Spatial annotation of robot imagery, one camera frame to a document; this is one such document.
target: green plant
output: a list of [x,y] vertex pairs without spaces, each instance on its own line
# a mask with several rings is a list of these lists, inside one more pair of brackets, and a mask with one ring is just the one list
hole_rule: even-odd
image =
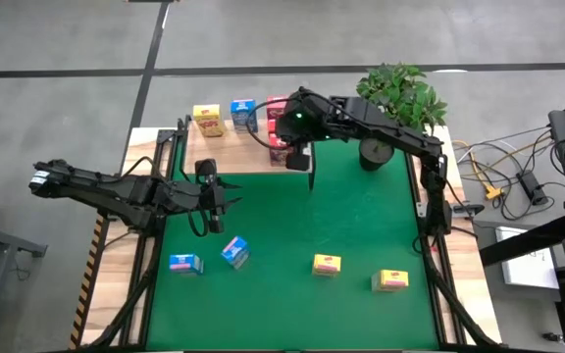
[[446,125],[446,103],[437,99],[435,90],[417,80],[426,77],[419,68],[411,65],[381,64],[369,69],[369,75],[357,83],[357,93],[379,106],[385,116],[417,130],[428,124]]

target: blue box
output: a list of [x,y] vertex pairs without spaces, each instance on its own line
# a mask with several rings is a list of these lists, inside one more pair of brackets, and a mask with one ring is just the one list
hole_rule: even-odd
[[179,274],[204,274],[204,262],[195,254],[170,255],[169,269]]
[[253,132],[259,130],[258,124],[256,124],[256,113],[251,117],[249,116],[254,107],[256,107],[254,99],[233,100],[231,102],[231,117],[235,131],[247,132],[245,122],[249,123],[250,129]]
[[247,242],[239,236],[233,238],[222,251],[222,257],[235,269],[240,268],[249,256],[250,248],[247,246]]

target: potted plant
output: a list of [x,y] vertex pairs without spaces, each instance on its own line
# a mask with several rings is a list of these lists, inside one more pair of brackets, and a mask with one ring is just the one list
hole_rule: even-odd
[[[436,91],[420,80],[426,77],[418,67],[399,63],[381,64],[368,70],[368,76],[357,83],[357,93],[384,112],[386,119],[394,119],[405,126],[424,131],[425,126],[444,126],[446,103],[437,98]],[[376,139],[359,144],[361,165],[375,170],[393,155],[393,148]]]

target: red box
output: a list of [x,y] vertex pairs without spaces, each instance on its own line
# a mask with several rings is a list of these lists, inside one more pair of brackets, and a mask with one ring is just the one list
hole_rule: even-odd
[[267,133],[274,133],[276,132],[276,120],[275,119],[268,119],[267,120]]
[[[285,147],[286,143],[279,139],[274,133],[270,133],[270,145],[275,147]],[[273,167],[284,167],[286,164],[286,155],[291,152],[291,148],[285,150],[270,150],[270,163]]]
[[[278,95],[278,96],[269,96],[267,97],[267,101],[273,101],[276,99],[285,99],[288,96],[285,95]],[[283,116],[284,114],[284,107],[286,106],[286,102],[278,102],[272,103],[267,105],[267,119],[278,119]]]

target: plant pot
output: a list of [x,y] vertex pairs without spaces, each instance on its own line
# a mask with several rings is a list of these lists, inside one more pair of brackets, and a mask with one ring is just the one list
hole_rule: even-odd
[[393,147],[376,138],[364,138],[359,142],[359,164],[365,171],[376,171],[393,157]]

